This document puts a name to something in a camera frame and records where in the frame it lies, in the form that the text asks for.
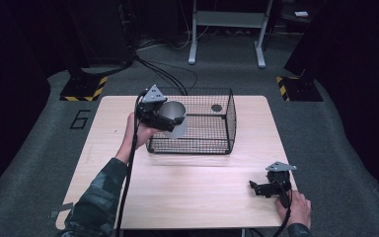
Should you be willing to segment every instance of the human arm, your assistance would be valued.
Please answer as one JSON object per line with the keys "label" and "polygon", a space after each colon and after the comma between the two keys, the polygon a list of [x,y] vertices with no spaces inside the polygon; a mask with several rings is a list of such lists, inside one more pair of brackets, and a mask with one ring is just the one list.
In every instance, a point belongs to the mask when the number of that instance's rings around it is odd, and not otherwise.
{"label": "human arm", "polygon": [[[312,220],[310,213],[312,209],[311,202],[305,198],[305,196],[298,191],[289,192],[289,198],[291,201],[291,213],[288,218],[288,234],[290,237],[311,237],[310,227]],[[279,198],[275,203],[276,211],[278,212],[281,220],[285,218],[287,209],[282,206]]]}
{"label": "human arm", "polygon": [[[141,124],[137,130],[136,149],[158,130]],[[134,133],[134,114],[127,119],[127,127],[119,150],[101,170],[90,187],[73,206],[59,236],[110,236],[114,229],[116,211]]]}

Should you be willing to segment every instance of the stand leg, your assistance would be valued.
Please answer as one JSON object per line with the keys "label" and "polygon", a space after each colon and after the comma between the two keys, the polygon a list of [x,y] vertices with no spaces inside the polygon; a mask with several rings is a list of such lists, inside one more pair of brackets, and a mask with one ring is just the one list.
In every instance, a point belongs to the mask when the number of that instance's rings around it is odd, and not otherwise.
{"label": "stand leg", "polygon": [[255,52],[257,53],[258,67],[260,69],[265,68],[265,59],[264,59],[264,53],[263,53],[263,42],[264,42],[264,35],[265,35],[265,31],[266,31],[267,22],[269,19],[269,13],[270,13],[271,6],[272,6],[272,0],[268,0],[268,3],[266,5],[264,20],[263,20],[263,25],[261,26],[260,36],[258,38],[258,41],[255,41]]}
{"label": "stand leg", "polygon": [[196,0],[193,0],[192,6],[192,43],[189,50],[189,64],[195,64],[196,57]]}

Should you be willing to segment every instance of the camouflage sleeve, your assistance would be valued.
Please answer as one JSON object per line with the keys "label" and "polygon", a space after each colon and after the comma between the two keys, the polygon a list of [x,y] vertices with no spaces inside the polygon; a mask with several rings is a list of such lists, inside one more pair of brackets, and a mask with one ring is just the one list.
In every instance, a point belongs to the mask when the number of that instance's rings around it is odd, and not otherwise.
{"label": "camouflage sleeve", "polygon": [[313,237],[309,228],[300,223],[295,223],[288,226],[288,235],[290,237]]}
{"label": "camouflage sleeve", "polygon": [[112,158],[70,210],[59,236],[110,236],[127,166]]}

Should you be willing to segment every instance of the hazard stripe marker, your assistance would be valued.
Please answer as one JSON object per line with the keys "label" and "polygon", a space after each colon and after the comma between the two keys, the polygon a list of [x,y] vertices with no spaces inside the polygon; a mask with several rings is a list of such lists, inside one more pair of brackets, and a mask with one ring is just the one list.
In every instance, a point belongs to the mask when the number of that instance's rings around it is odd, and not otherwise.
{"label": "hazard stripe marker", "polygon": [[106,82],[108,80],[108,77],[104,77],[98,82],[98,85],[96,85],[96,89],[91,91],[89,93],[89,96],[75,96],[75,95],[68,95],[69,93],[60,93],[60,101],[97,101],[100,97],[101,93],[103,92],[104,86],[106,85]]}
{"label": "hazard stripe marker", "polygon": [[305,81],[299,77],[276,77],[279,92],[286,102],[323,102],[313,81]]}

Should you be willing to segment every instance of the wire mesh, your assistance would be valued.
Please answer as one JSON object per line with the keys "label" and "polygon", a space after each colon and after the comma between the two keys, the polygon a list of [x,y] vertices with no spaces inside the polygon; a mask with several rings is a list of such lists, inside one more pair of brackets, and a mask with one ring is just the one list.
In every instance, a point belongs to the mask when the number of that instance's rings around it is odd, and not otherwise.
{"label": "wire mesh", "polygon": [[230,88],[192,88],[187,96],[176,88],[159,88],[168,101],[187,110],[187,130],[179,139],[156,133],[146,143],[152,153],[230,154],[236,137],[236,108]]}

